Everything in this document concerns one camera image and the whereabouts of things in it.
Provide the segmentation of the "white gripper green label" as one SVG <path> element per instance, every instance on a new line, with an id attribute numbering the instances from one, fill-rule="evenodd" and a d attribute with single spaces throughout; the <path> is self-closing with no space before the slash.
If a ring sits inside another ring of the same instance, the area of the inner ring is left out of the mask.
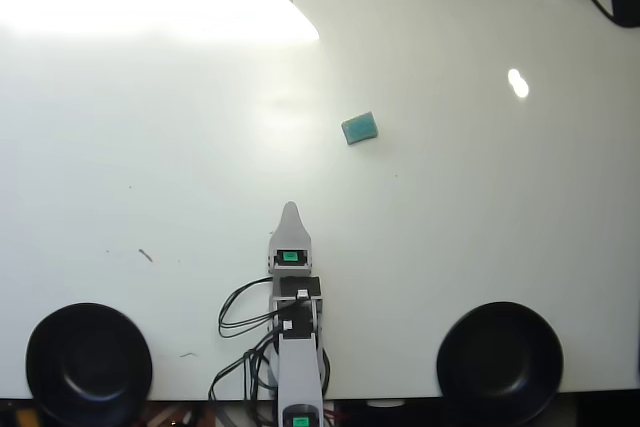
<path id="1" fill-rule="evenodd" d="M 311 237 L 293 201 L 284 205 L 280 222 L 272 234 L 272 246 L 311 246 Z M 308 249 L 274 248 L 269 251 L 268 272 L 271 276 L 310 276 L 311 269 L 311 251 Z"/>

